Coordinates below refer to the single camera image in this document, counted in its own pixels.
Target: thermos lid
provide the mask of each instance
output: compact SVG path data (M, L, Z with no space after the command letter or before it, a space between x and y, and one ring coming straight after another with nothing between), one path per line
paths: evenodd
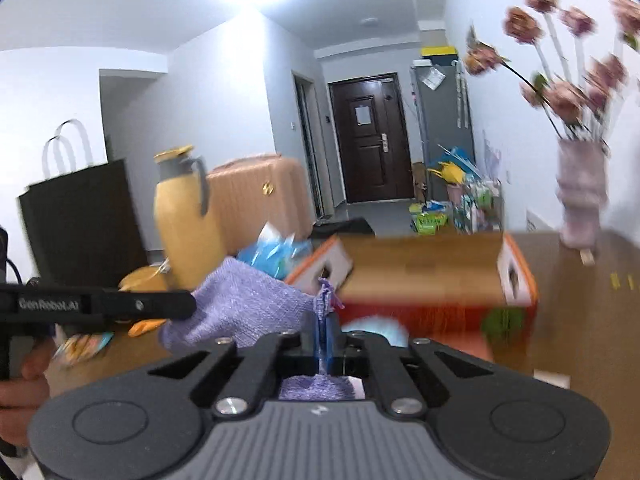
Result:
M170 150L166 150L165 152L158 153L154 157L154 161L156 163L164 162L166 160L171 160L172 158L177 158L182 155L187 155L189 152L193 150L192 144L187 144L181 148L172 148Z

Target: purple cloth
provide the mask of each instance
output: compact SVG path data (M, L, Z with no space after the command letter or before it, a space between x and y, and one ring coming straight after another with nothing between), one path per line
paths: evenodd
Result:
M326 280L322 280L322 290L314 297L235 258L225 258L193 296L196 299L193 316L184 321L169 321L160 329L160 342L172 352L201 347L223 336L233 337L239 347L251 346L269 332L299 330L304 312L313 311L324 319L335 301ZM354 391L347 378L318 374L286 379L280 398L343 400L353 399Z

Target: doorway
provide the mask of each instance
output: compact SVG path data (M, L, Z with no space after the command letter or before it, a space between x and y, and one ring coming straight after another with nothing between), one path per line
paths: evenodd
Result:
M311 198L314 202L316 218L325 218L333 213L331 201L326 199L327 193L323 193L324 183L328 182L322 178L318 158L323 150L316 149L314 137L322 137L322 126L319 121L318 103L316 102L316 89L313 82L304 79L296 74L293 76L296 85L296 101L298 104L298 114L300 116L300 135L305 149L306 170L309 176L311 188Z
M329 85L348 203L414 196L398 74Z

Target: gray refrigerator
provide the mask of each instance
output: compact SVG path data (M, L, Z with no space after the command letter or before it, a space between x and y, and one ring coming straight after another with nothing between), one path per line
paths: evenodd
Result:
M462 79L456 78L457 69L450 63L450 57L447 58L448 65L433 63L433 68L444 74L436 89L431 89L424 81L430 79L431 67L412 68L422 152L427 167L435 167L434 163L444 154L439 145L448 150L459 146L476 163L466 86ZM427 176L426 196L429 200L448 200L446 183L433 173Z

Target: human hand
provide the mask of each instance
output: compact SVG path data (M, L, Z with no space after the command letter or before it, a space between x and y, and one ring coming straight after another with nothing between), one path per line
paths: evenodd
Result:
M0 381L0 438L9 444L29 447L27 428L37 409L49 399L44 372L55 352L52 338L39 342L22 361L22 377Z

